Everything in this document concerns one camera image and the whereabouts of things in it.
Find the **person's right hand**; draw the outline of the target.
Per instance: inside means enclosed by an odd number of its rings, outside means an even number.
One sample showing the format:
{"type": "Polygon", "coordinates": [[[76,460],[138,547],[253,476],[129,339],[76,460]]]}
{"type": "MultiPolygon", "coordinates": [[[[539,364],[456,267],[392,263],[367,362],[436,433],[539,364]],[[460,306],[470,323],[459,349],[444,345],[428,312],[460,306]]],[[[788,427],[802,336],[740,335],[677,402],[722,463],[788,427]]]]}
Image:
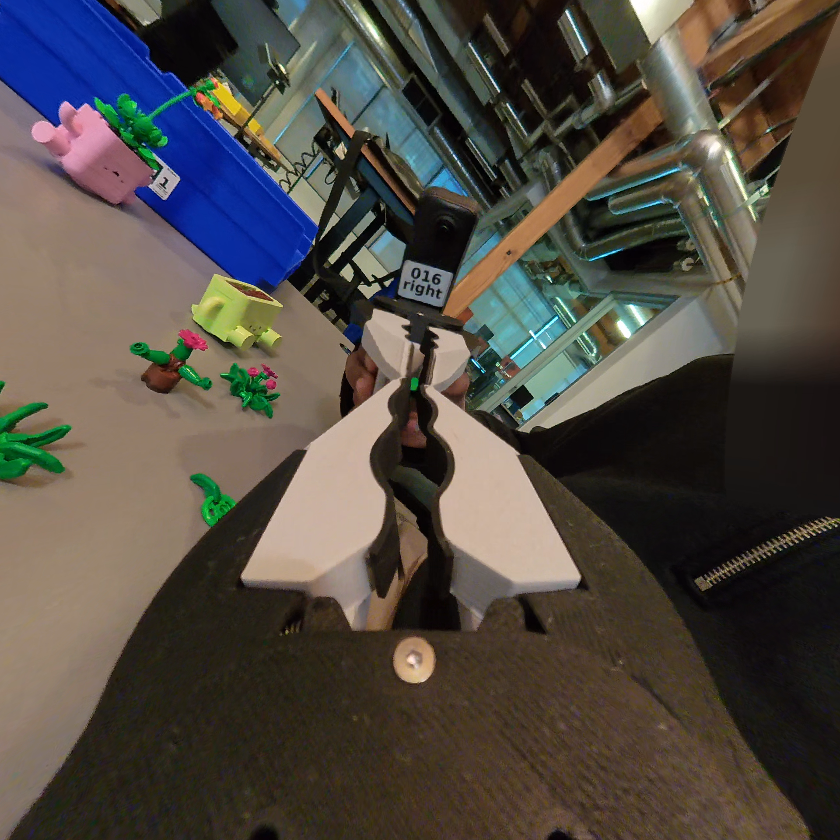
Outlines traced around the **person's right hand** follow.
{"type": "MultiPolygon", "coordinates": [[[[341,384],[339,399],[343,417],[372,396],[377,374],[375,362],[360,345],[357,345],[347,357],[341,384]]],[[[469,386],[469,375],[464,372],[443,394],[450,402],[464,410],[469,386]]],[[[409,406],[406,424],[402,429],[402,446],[409,449],[425,448],[427,441],[418,422],[417,400],[412,399],[409,406]]]]}

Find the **brick cactus with pink flower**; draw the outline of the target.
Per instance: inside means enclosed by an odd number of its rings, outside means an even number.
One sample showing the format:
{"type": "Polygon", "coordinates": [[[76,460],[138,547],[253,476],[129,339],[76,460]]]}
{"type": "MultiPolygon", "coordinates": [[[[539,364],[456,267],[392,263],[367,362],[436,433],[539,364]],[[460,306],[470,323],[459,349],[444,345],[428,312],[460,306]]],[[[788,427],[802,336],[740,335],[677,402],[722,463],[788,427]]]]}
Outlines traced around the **brick cactus with pink flower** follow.
{"type": "Polygon", "coordinates": [[[171,393],[179,382],[191,383],[205,392],[213,386],[209,378],[200,376],[188,364],[194,351],[207,350],[205,339],[191,330],[179,331],[175,347],[168,352],[153,350],[144,342],[132,343],[129,350],[150,363],[141,381],[154,392],[171,393]]]}

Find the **yellow crate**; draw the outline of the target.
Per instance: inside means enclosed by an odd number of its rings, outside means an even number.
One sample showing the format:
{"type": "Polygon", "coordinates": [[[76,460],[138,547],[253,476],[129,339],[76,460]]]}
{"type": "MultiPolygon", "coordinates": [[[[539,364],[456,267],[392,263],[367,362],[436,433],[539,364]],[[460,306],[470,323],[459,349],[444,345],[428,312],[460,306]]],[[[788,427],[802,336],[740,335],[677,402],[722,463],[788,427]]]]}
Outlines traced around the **yellow crate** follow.
{"type": "Polygon", "coordinates": [[[218,83],[213,90],[213,95],[219,103],[218,107],[222,111],[223,121],[232,126],[235,132],[245,126],[247,133],[264,134],[264,130],[256,119],[249,119],[248,122],[245,122],[246,117],[251,118],[253,116],[250,108],[239,102],[225,84],[216,78],[213,81],[218,83]]]}

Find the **green spiky brick plant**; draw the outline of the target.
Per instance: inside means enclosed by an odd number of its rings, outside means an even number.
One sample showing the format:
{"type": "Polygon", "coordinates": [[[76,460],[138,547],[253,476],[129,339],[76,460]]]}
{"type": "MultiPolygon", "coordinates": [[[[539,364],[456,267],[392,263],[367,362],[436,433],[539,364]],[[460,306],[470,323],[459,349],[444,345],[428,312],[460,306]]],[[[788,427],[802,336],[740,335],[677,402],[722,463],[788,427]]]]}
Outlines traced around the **green spiky brick plant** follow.
{"type": "Polygon", "coordinates": [[[71,431],[72,426],[60,424],[37,433],[22,433],[19,425],[26,419],[45,411],[47,402],[30,402],[1,415],[1,480],[21,479],[34,467],[52,475],[66,471],[59,457],[47,450],[71,431]]]}

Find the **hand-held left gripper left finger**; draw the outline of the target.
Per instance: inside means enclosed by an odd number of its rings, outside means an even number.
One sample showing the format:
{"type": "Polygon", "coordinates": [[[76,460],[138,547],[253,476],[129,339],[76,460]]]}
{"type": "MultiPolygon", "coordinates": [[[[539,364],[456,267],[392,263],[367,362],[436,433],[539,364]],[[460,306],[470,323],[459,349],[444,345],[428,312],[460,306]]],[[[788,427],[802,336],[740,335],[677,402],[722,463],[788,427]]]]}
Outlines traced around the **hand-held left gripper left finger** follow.
{"type": "Polygon", "coordinates": [[[403,576],[392,478],[402,460],[411,380],[385,385],[313,441],[241,581],[336,601],[355,631],[386,626],[403,576]]]}

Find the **wooden ceiling beam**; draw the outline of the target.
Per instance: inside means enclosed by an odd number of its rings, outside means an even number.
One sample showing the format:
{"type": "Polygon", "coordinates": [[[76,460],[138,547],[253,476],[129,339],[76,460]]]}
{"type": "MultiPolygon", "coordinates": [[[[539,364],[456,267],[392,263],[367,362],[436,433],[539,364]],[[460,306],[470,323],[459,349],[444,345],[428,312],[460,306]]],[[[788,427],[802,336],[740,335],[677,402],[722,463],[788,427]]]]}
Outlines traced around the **wooden ceiling beam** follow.
{"type": "Polygon", "coordinates": [[[698,14],[685,12],[648,51],[646,60],[676,53],[674,70],[655,70],[646,81],[648,98],[627,116],[583,162],[510,231],[453,289],[445,313],[457,319],[493,282],[523,257],[605,176],[624,163],[630,153],[661,124],[676,136],[686,129],[676,127],[678,105],[690,103],[690,92],[701,87],[710,72],[731,68],[798,28],[815,21],[819,14],[833,14],[838,2],[771,2],[753,15],[722,46],[709,50],[699,35],[698,14]]]}

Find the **person's black jacket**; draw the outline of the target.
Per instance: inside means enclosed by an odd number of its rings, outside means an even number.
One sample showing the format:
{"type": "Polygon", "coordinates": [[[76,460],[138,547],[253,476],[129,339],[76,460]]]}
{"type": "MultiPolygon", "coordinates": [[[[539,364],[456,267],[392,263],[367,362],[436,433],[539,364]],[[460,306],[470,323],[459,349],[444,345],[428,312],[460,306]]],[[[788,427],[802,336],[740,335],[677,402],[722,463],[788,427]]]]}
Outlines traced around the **person's black jacket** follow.
{"type": "Polygon", "coordinates": [[[732,363],[695,360],[528,433],[473,417],[644,563],[812,838],[838,838],[838,523],[726,498],[732,363]]]}

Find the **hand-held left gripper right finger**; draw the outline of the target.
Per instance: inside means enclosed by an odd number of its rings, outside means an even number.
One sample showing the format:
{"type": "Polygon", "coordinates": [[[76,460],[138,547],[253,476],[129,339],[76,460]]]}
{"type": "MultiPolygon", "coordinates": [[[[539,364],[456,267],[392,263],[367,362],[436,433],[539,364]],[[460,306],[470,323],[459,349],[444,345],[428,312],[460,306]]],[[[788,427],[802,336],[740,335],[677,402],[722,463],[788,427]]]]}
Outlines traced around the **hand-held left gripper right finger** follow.
{"type": "Polygon", "coordinates": [[[455,599],[460,629],[497,600],[577,589],[582,573],[518,452],[430,386],[417,413],[437,487],[429,583],[455,599]]]}

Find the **lime green brick planter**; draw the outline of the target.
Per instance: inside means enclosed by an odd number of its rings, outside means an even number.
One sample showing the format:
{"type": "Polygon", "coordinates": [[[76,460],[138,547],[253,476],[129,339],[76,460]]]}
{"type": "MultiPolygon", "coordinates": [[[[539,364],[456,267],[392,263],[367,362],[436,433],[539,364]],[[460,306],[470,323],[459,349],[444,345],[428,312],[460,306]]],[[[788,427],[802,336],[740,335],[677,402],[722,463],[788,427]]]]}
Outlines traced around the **lime green brick planter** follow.
{"type": "Polygon", "coordinates": [[[223,342],[246,350],[272,349],[282,341],[273,329],[282,305],[255,286],[216,274],[202,299],[192,305],[194,322],[223,342]]]}

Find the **pink brick planter with plant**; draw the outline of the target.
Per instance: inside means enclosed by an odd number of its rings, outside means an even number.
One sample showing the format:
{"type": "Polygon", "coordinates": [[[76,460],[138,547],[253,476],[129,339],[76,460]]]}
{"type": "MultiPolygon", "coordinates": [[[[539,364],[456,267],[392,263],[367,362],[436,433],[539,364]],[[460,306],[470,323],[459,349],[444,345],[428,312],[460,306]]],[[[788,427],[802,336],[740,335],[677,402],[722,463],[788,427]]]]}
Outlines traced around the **pink brick planter with plant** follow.
{"type": "Polygon", "coordinates": [[[75,108],[64,101],[58,123],[37,121],[31,137],[87,192],[111,205],[131,203],[136,190],[150,186],[163,170],[157,153],[169,140],[155,119],[186,100],[220,119],[218,89],[224,89],[218,79],[206,77],[151,112],[144,112],[127,92],[114,104],[94,98],[93,104],[75,108]]]}

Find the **green brick plant pink flowers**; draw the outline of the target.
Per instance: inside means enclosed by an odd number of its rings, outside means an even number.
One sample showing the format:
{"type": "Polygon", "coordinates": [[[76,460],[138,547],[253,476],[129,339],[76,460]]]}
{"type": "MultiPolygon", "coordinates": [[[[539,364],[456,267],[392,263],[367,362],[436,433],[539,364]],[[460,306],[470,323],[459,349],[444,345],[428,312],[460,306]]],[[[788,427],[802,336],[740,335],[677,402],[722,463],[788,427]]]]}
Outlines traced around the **green brick plant pink flowers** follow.
{"type": "Polygon", "coordinates": [[[267,364],[246,369],[233,363],[229,371],[219,376],[228,383],[230,394],[239,399],[243,410],[250,409],[267,418],[273,417],[272,404],[280,394],[277,391],[277,373],[267,364]]]}

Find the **black monitor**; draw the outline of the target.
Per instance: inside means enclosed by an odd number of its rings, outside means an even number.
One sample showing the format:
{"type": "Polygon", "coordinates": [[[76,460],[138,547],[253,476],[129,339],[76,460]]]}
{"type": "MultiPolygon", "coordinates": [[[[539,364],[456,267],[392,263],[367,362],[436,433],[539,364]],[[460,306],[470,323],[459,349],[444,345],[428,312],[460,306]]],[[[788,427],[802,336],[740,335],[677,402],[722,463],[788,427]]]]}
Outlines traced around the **black monitor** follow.
{"type": "Polygon", "coordinates": [[[150,58],[189,87],[220,70],[249,104],[272,86],[266,52],[288,67],[300,43],[280,19],[277,2],[162,2],[161,16],[139,30],[150,58]]]}

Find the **silver ventilation ducts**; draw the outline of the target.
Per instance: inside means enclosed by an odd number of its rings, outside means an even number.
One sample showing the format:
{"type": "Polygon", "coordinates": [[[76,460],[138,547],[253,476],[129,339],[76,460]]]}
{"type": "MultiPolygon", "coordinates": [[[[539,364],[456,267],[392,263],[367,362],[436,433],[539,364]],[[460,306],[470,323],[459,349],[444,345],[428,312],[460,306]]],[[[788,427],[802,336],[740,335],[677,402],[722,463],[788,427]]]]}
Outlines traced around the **silver ventilation ducts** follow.
{"type": "Polygon", "coordinates": [[[710,2],[338,2],[385,80],[414,105],[468,193],[542,183],[530,214],[460,281],[477,298],[545,235],[589,291],[685,295],[724,287],[739,310],[759,216],[742,154],[710,95],[766,57],[746,46],[777,7],[749,2],[726,43],[690,56],[710,2]]]}

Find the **person's beige trousers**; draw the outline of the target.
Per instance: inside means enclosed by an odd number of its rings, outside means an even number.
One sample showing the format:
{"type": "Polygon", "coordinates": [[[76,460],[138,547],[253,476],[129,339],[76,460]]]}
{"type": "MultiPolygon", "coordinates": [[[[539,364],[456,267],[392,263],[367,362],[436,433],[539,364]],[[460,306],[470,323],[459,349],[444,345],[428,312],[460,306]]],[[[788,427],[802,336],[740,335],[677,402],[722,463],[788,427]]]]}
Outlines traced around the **person's beige trousers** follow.
{"type": "Polygon", "coordinates": [[[396,505],[397,533],[403,576],[395,576],[384,597],[371,594],[364,630],[385,631],[392,628],[397,608],[421,564],[427,559],[427,538],[417,526],[413,513],[401,502],[396,505]]]}

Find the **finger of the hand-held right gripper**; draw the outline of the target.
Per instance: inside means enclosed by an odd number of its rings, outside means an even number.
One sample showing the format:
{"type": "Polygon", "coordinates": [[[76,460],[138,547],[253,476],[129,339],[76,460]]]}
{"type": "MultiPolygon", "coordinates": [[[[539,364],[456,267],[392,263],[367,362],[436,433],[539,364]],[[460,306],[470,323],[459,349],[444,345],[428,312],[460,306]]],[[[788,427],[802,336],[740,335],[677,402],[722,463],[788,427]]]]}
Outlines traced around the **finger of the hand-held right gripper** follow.
{"type": "Polygon", "coordinates": [[[374,394],[411,372],[414,345],[410,330],[410,322],[394,313],[373,313],[364,324],[361,348],[377,368],[374,394]]]}
{"type": "Polygon", "coordinates": [[[427,386],[445,392],[465,372],[470,350],[461,331],[431,329],[431,334],[427,386]]]}

